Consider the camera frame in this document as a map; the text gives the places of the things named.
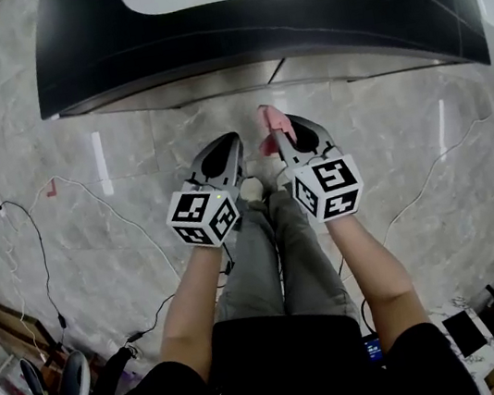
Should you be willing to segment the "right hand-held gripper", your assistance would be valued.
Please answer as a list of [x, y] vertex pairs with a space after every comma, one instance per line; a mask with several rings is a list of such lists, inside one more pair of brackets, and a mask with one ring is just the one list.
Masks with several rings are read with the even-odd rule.
[[334, 146], [320, 124], [297, 115], [288, 115], [288, 119], [296, 139], [284, 130], [273, 130], [273, 137], [280, 158], [293, 169], [294, 200], [320, 223], [354, 214], [364, 182], [352, 156]]

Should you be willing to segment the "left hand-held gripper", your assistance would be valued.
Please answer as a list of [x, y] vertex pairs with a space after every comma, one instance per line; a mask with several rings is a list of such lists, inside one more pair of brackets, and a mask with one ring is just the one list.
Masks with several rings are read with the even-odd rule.
[[237, 183], [242, 179], [243, 144], [231, 131], [194, 157], [190, 177], [172, 194], [166, 224], [191, 246], [220, 247], [240, 219]]

